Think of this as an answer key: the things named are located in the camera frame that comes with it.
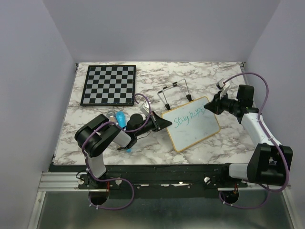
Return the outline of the yellow framed whiteboard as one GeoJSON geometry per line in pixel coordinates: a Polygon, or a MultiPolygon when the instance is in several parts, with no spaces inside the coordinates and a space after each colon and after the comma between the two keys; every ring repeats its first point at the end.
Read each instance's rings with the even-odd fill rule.
{"type": "Polygon", "coordinates": [[[215,114],[204,108],[208,102],[203,96],[162,114],[163,119],[172,122],[166,130],[175,151],[181,152],[220,132],[215,114]]]}

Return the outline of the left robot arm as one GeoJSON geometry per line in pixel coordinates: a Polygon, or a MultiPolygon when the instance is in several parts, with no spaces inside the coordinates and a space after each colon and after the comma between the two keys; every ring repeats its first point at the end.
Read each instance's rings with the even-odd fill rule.
{"type": "Polygon", "coordinates": [[[94,188],[105,185],[106,167],[103,161],[103,152],[112,143],[121,149],[129,149],[137,142],[137,137],[147,132],[158,132],[172,125],[171,121],[159,117],[151,111],[144,120],[141,114],[131,115],[124,126],[116,125],[105,115],[100,114],[82,126],[75,134],[74,139],[81,148],[88,173],[89,183],[94,188]]]}

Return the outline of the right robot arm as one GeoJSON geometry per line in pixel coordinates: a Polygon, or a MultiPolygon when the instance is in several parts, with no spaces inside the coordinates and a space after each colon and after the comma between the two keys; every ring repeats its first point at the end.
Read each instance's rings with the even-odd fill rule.
{"type": "Polygon", "coordinates": [[[289,173],[293,151],[283,146],[269,132],[259,116],[259,109],[253,107],[254,88],[239,85],[236,99],[228,98],[228,87],[224,86],[204,105],[206,110],[220,115],[226,111],[237,118],[249,134],[255,150],[248,163],[231,163],[228,170],[219,175],[220,183],[230,187],[236,179],[251,183],[284,186],[289,173]]]}

